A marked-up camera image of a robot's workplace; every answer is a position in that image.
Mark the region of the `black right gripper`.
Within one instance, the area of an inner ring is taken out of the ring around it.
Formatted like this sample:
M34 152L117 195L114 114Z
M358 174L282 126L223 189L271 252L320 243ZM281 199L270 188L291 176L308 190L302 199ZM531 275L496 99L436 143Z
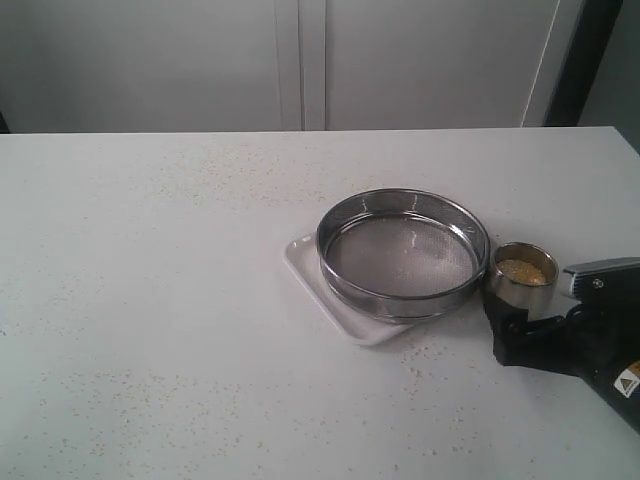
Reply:
M639 258L566 266L560 292L581 302L563 316L529 320L482 293L493 354L519 366L580 378L619 415L639 413Z

